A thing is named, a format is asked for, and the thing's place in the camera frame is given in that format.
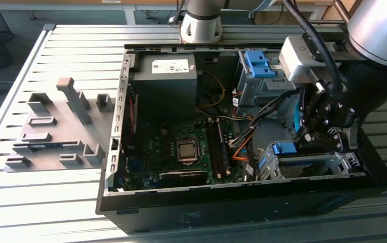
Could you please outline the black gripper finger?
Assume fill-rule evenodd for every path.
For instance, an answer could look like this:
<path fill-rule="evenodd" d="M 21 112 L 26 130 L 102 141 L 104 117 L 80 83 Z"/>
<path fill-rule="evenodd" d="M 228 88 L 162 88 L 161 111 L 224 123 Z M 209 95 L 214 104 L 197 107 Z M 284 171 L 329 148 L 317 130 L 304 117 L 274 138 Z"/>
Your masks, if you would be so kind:
<path fill-rule="evenodd" d="M 337 127 L 329 119 L 305 127 L 305 141 L 322 148 L 326 152 L 352 152 L 358 148 L 360 125 L 352 123 L 348 127 Z"/>
<path fill-rule="evenodd" d="M 297 130 L 297 147 L 310 146 L 328 139 L 328 127 L 324 118 L 329 112 L 325 103 L 325 88 L 322 85 L 310 85 L 300 92 L 300 128 Z"/>

